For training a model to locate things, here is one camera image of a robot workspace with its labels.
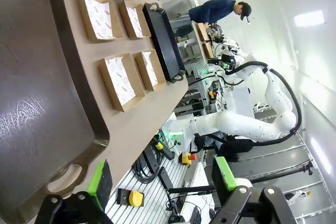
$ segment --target printed paper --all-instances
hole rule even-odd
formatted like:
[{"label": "printed paper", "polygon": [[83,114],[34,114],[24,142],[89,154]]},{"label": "printed paper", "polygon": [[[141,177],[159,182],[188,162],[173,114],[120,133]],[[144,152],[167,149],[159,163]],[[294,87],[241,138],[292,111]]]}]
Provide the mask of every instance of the printed paper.
[{"label": "printed paper", "polygon": [[127,77],[126,70],[122,64],[122,58],[113,58],[106,60],[107,68],[114,86],[115,92],[123,106],[135,97],[134,90]]},{"label": "printed paper", "polygon": [[150,55],[151,52],[142,52],[142,56],[146,65],[146,70],[149,75],[149,79],[151,80],[152,86],[155,86],[156,84],[158,84],[158,81],[152,66]]},{"label": "printed paper", "polygon": [[138,14],[137,14],[136,11],[137,11],[137,9],[127,6],[127,12],[128,12],[128,15],[131,19],[131,23],[132,23],[133,29],[135,31],[135,34],[138,38],[143,38],[144,36],[142,35],[141,26],[140,26]]},{"label": "printed paper", "polygon": [[98,39],[114,39],[109,3],[101,4],[95,0],[85,0],[91,25]]}]

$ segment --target brown tray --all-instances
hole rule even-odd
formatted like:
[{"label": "brown tray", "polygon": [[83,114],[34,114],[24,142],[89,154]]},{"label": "brown tray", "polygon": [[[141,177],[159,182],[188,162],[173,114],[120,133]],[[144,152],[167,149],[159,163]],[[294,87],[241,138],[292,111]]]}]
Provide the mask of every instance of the brown tray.
[{"label": "brown tray", "polygon": [[71,194],[109,143],[64,0],[0,0],[0,215],[26,223],[70,164]]}]

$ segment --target open cardboard box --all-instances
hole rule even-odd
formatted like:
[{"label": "open cardboard box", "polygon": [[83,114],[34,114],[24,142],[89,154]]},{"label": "open cardboard box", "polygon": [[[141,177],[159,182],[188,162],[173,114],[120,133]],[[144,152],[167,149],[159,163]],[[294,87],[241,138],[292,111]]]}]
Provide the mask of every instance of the open cardboard box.
[{"label": "open cardboard box", "polygon": [[[116,89],[113,85],[111,76],[109,74],[108,63],[107,63],[108,60],[119,58],[119,57],[123,57],[121,62],[127,73],[128,80],[135,93],[135,97],[131,99],[130,101],[128,101],[127,103],[125,103],[124,105],[122,105],[122,103],[120,102],[117,96],[117,93],[115,91]],[[108,94],[110,96],[110,99],[112,101],[113,107],[116,110],[126,112],[130,108],[135,107],[145,97],[145,93],[142,89],[141,81],[140,81],[137,69],[135,68],[135,65],[132,60],[132,56],[130,54],[128,53],[116,54],[116,55],[108,56],[102,59],[101,62],[99,63],[99,70],[103,77],[103,80],[107,88]]]},{"label": "open cardboard box", "polygon": [[199,35],[201,41],[208,41],[209,37],[208,37],[208,33],[206,32],[206,29],[204,27],[204,24],[203,23],[197,23],[196,27],[197,27],[198,35]]},{"label": "open cardboard box", "polygon": [[210,42],[204,43],[202,46],[203,46],[205,57],[207,59],[215,58],[214,52],[212,51],[211,43]]},{"label": "open cardboard box", "polygon": [[[154,86],[152,85],[150,76],[148,74],[147,68],[146,68],[146,63],[145,63],[145,58],[144,55],[142,54],[143,52],[151,52],[149,58],[152,63],[152,67],[156,76],[156,79],[158,80],[158,83],[155,84]],[[141,73],[141,77],[143,80],[143,83],[145,85],[145,88],[150,91],[157,91],[161,89],[165,84],[166,84],[166,78],[164,77],[161,64],[159,61],[159,57],[155,51],[155,49],[149,49],[146,51],[140,52],[136,55],[135,60],[138,64],[139,71]]]},{"label": "open cardboard box", "polygon": [[[131,17],[127,11],[127,7],[136,9],[142,36],[137,35],[137,33],[135,32],[134,26],[132,25]],[[143,5],[135,4],[127,0],[124,0],[119,5],[121,18],[124,22],[127,34],[130,38],[148,38],[151,36],[151,32],[149,31],[149,27],[145,19],[145,15],[143,14],[142,8]]]},{"label": "open cardboard box", "polygon": [[85,30],[88,35],[88,38],[92,41],[105,41],[105,40],[112,40],[112,39],[120,39],[123,38],[122,30],[120,27],[120,22],[118,19],[118,13],[115,8],[113,0],[95,0],[101,4],[108,3],[110,8],[110,18],[111,18],[111,29],[114,38],[111,39],[103,39],[95,34],[93,29],[92,23],[90,21],[90,16],[88,13],[88,9],[85,3],[85,0],[78,0],[80,13],[82,15],[82,19],[84,22]]}]

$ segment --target ceiling light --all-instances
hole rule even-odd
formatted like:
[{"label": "ceiling light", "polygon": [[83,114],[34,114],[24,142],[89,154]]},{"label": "ceiling light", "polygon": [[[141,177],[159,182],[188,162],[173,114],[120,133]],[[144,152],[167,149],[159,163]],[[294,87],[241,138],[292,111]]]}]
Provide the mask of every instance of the ceiling light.
[{"label": "ceiling light", "polygon": [[324,16],[321,10],[300,14],[294,17],[295,24],[300,27],[316,26],[324,24]]},{"label": "ceiling light", "polygon": [[310,142],[311,142],[311,145],[313,146],[314,150],[316,151],[316,154],[320,158],[320,161],[322,162],[322,165],[323,165],[325,171],[328,174],[331,174],[331,164],[330,164],[326,154],[322,150],[321,146],[319,145],[319,143],[314,138],[311,138]]}]

